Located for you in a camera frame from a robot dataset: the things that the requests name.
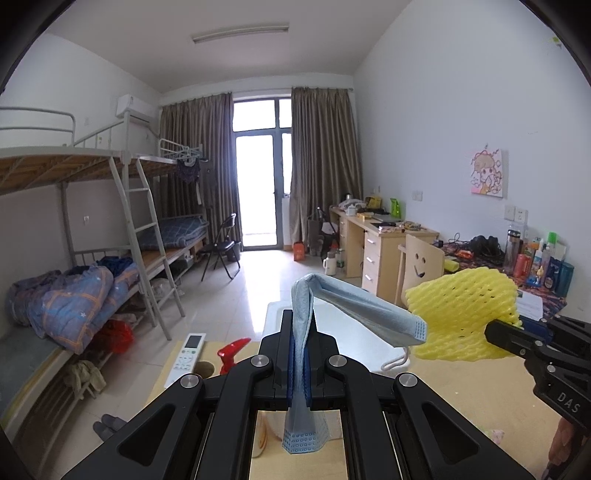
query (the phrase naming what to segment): glass door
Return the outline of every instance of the glass door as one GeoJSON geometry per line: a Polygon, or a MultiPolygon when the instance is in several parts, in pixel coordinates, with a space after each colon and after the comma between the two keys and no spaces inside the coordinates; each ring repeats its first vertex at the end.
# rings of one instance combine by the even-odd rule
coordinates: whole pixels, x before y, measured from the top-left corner
{"type": "Polygon", "coordinates": [[[282,248],[282,202],[291,186],[291,99],[235,102],[233,129],[242,245],[282,248]]]}

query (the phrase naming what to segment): door frame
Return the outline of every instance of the door frame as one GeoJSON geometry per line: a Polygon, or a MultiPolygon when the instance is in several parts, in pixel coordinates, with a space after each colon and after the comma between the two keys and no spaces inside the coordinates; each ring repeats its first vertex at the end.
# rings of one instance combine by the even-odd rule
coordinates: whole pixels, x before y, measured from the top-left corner
{"type": "Polygon", "coordinates": [[[290,95],[253,98],[248,100],[235,100],[234,103],[247,102],[262,102],[265,100],[273,100],[275,102],[275,127],[261,128],[258,130],[244,130],[242,132],[234,132],[234,149],[236,149],[236,139],[238,137],[258,137],[260,135],[270,135],[273,138],[273,179],[275,183],[275,224],[277,226],[277,244],[275,245],[261,245],[260,247],[245,247],[242,242],[242,249],[249,250],[278,250],[283,249],[283,198],[285,198],[285,191],[283,190],[283,137],[282,134],[290,134],[291,127],[279,126],[279,100],[290,98],[290,95]]]}

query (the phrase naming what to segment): power outlet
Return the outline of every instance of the power outlet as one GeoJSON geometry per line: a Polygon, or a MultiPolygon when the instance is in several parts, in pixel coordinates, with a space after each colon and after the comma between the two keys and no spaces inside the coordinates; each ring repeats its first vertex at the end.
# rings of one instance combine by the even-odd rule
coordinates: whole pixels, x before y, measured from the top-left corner
{"type": "Polygon", "coordinates": [[[505,216],[503,218],[510,222],[515,220],[515,205],[505,205],[505,216]]]}
{"type": "Polygon", "coordinates": [[[516,208],[515,221],[518,223],[527,223],[527,210],[523,208],[516,208]]]}

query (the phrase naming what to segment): desk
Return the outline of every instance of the desk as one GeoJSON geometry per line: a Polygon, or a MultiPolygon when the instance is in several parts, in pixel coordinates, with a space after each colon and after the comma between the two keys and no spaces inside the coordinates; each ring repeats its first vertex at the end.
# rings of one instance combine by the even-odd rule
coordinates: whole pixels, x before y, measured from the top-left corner
{"type": "MultiPolygon", "coordinates": [[[[259,342],[249,343],[236,361],[258,353],[259,342]]],[[[183,346],[178,342],[168,357],[146,405],[164,391],[170,367],[183,346]]],[[[206,342],[200,360],[207,360],[219,372],[216,355],[222,342],[206,342]]],[[[559,415],[534,396],[533,377],[516,356],[479,362],[420,360],[411,356],[409,370],[417,374],[452,407],[483,429],[501,429],[501,448],[536,478],[548,461],[559,415]]],[[[262,455],[251,462],[250,478],[256,480],[342,480],[347,478],[343,440],[331,440],[319,452],[289,455],[281,441],[269,432],[262,455]]]]}
{"type": "Polygon", "coordinates": [[[339,224],[340,247],[345,250],[346,278],[361,277],[361,287],[381,299],[394,303],[400,265],[399,245],[407,234],[433,243],[438,232],[424,228],[417,232],[380,233],[377,219],[362,220],[346,216],[343,210],[330,209],[332,221],[339,224]]]}

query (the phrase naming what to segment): upper bunk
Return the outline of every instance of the upper bunk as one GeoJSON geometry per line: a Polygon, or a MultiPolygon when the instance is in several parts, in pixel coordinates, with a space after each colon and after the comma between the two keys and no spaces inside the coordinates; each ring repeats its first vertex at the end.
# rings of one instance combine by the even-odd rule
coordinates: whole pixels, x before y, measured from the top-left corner
{"type": "Polygon", "coordinates": [[[0,106],[0,112],[2,111],[49,113],[56,116],[65,116],[71,120],[72,125],[68,127],[0,125],[0,131],[37,130],[71,134],[70,144],[59,147],[24,146],[0,148],[0,195],[49,184],[110,179],[112,178],[109,167],[110,158],[115,160],[120,174],[124,163],[127,163],[130,177],[138,176],[133,160],[141,160],[146,176],[154,177],[175,171],[179,161],[183,161],[190,166],[191,163],[194,164],[196,160],[202,160],[203,158],[201,147],[190,148],[160,138],[147,122],[137,123],[143,125],[157,139],[156,155],[131,151],[129,149],[129,125],[132,118],[129,112],[126,112],[122,119],[76,140],[76,119],[69,112],[0,106]],[[112,148],[113,129],[120,125],[124,128],[124,148],[115,150],[112,148]],[[99,148],[99,143],[106,143],[107,148],[99,148]]]}

